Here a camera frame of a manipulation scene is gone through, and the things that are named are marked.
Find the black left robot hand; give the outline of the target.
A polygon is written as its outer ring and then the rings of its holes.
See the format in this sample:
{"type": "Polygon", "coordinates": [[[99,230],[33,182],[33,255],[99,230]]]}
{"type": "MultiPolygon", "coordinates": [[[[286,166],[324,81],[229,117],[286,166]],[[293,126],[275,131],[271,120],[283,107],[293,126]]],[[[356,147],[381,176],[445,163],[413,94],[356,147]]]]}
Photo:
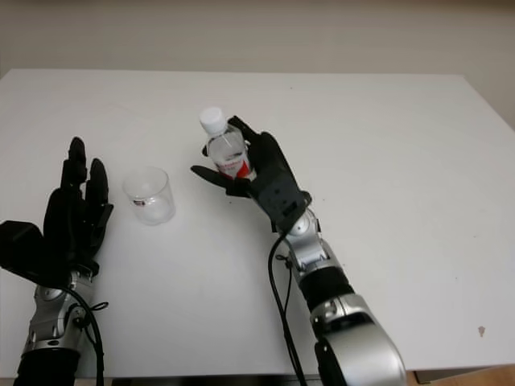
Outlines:
{"type": "Polygon", "coordinates": [[[103,162],[94,158],[88,166],[84,142],[74,137],[44,216],[43,237],[51,258],[66,269],[98,275],[95,256],[112,211],[103,162]]]}

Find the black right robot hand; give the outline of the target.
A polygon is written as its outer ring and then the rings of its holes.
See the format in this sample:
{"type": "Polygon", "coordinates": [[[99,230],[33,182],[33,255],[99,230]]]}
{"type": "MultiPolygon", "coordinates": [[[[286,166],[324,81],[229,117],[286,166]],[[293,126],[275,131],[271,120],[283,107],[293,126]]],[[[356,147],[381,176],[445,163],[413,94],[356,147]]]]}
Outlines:
{"type": "MultiPolygon", "coordinates": [[[[296,182],[284,153],[274,136],[266,131],[256,133],[238,116],[230,117],[229,124],[241,131],[247,145],[249,162],[257,177],[260,177],[268,169],[279,169],[287,171],[293,181],[296,182]]],[[[251,198],[251,195],[249,195],[251,183],[244,183],[243,179],[230,179],[205,166],[192,166],[191,171],[205,181],[225,189],[228,196],[251,198]]]]}

